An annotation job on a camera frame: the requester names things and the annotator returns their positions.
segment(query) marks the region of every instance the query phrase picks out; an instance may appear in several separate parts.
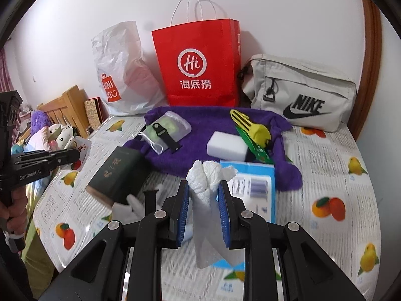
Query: bag strap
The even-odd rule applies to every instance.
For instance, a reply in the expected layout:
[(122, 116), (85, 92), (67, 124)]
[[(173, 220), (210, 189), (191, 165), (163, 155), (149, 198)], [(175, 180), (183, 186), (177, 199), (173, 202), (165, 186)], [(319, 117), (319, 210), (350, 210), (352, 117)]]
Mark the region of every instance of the bag strap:
[[(212, 1), (208, 0), (210, 5), (212, 6), (213, 10), (215, 11), (215, 19), (217, 19), (217, 12), (216, 12), (216, 8), (213, 5)], [(188, 0), (188, 4), (186, 6), (186, 20), (187, 22), (189, 22), (189, 3), (191, 2), (191, 0)]]
[(248, 61), (245, 63), (245, 66), (239, 71), (237, 74), (237, 78), (241, 81), (244, 80), (246, 74), (248, 74), (249, 67), (251, 66), (251, 61), (253, 60), (268, 60), (263, 57), (263, 54), (256, 54), (252, 56)]
[[(175, 8), (175, 10), (174, 10), (173, 16), (171, 17), (170, 27), (173, 25), (173, 18), (174, 18), (175, 13), (177, 12), (177, 9), (178, 9), (178, 7), (180, 6), (180, 4), (181, 4), (182, 1), (183, 1), (183, 0), (180, 0), (180, 2), (178, 2), (177, 6), (176, 6), (176, 8)], [(201, 16), (201, 18), (202, 18), (202, 20), (203, 20), (202, 4), (201, 4), (201, 1), (200, 1), (200, 0), (198, 0), (198, 2), (199, 2), (199, 5), (200, 5), (200, 11), (201, 11), (200, 16)]]

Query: eraser sponge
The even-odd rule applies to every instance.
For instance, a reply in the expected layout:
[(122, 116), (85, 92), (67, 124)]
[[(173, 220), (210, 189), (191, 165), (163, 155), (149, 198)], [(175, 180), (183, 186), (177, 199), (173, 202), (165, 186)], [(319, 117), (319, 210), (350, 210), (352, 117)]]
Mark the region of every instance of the eraser sponge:
[(227, 161), (245, 161), (248, 146), (239, 135), (215, 131), (207, 143), (207, 154)]

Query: hand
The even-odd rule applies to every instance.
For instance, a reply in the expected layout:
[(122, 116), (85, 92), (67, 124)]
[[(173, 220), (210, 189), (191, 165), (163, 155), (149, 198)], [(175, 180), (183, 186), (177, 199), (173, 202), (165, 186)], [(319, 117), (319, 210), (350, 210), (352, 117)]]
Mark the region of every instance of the hand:
[(27, 195), (25, 186), (19, 187), (11, 192), (13, 204), (10, 207), (5, 207), (0, 202), (0, 217), (9, 219), (7, 229), (14, 232), (16, 235), (23, 234), (27, 228)]

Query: white tissue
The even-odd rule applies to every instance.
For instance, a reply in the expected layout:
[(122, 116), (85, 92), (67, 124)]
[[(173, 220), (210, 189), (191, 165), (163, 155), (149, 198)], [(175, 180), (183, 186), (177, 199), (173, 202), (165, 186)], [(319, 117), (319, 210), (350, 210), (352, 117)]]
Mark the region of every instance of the white tissue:
[(230, 181), (237, 173), (232, 166), (222, 168), (216, 162), (195, 161), (186, 180), (193, 209), (193, 238), (196, 265), (205, 268), (225, 259), (231, 266), (244, 261), (244, 250), (229, 250), (223, 241), (217, 188), (221, 180)]
[(126, 225), (140, 221), (142, 217), (136, 215), (129, 205), (114, 203), (112, 207), (112, 219)]

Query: purple towel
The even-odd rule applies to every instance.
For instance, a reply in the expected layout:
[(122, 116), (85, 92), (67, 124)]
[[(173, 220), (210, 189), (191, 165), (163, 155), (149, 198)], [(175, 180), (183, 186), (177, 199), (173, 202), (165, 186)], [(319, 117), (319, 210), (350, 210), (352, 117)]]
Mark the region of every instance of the purple towel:
[[(158, 155), (145, 141), (139, 139), (129, 140), (124, 147), (137, 149), (151, 161), (157, 171), (186, 177), (189, 169), (196, 160), (216, 161), (220, 159), (207, 154), (206, 145), (215, 131), (238, 135), (234, 122), (230, 117), (229, 107), (157, 107), (145, 115), (146, 124), (149, 125), (164, 115), (173, 111), (186, 119), (192, 126), (192, 132), (180, 140), (182, 148), (175, 153), (170, 150)], [(292, 128), (282, 116), (255, 109), (236, 108), (249, 116), (254, 123), (266, 125), (271, 134), (273, 148), (269, 151), (275, 163), (275, 184), (280, 191), (296, 190), (302, 186), (302, 176), (298, 168), (285, 160), (282, 131)]]

